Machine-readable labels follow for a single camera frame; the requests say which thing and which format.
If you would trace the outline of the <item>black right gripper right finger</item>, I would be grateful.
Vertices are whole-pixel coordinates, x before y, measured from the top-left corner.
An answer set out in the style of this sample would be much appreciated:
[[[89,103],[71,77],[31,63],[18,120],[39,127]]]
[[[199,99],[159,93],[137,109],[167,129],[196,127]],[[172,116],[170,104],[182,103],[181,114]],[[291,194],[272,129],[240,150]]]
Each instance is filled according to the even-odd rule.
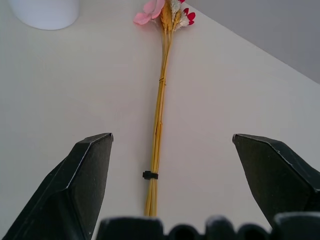
[[[272,226],[277,214],[320,212],[320,171],[282,141],[234,134],[250,191]]]

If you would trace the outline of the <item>dried flower bouquet yellow stems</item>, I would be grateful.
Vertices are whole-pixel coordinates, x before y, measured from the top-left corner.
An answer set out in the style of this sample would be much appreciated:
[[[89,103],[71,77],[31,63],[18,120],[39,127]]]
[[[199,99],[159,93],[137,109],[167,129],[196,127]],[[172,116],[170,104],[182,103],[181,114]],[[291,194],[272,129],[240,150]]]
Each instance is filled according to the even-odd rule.
[[[189,8],[183,8],[186,0],[149,0],[138,12],[133,22],[136,25],[145,25],[149,22],[157,24],[161,33],[162,56],[160,77],[154,114],[152,131],[152,148],[150,170],[142,173],[143,179],[148,181],[144,216],[157,216],[158,209],[158,178],[160,168],[160,155],[163,131],[163,115],[165,108],[165,90],[167,84],[167,69],[174,34],[181,28],[195,23],[196,13],[190,12]]]

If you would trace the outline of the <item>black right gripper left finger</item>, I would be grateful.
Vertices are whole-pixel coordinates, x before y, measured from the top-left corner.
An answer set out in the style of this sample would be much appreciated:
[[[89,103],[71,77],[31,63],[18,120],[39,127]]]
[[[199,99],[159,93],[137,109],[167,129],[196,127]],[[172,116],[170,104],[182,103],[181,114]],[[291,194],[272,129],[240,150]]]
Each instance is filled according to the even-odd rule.
[[[91,240],[105,196],[114,136],[77,142],[44,178],[2,240]]]

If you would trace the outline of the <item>white cylindrical vase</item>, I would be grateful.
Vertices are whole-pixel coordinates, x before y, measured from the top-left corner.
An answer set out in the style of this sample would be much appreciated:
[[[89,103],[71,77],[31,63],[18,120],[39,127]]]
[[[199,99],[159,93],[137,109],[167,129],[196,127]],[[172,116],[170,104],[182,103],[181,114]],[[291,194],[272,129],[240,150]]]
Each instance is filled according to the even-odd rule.
[[[8,0],[14,15],[40,30],[60,30],[72,25],[80,14],[80,0]]]

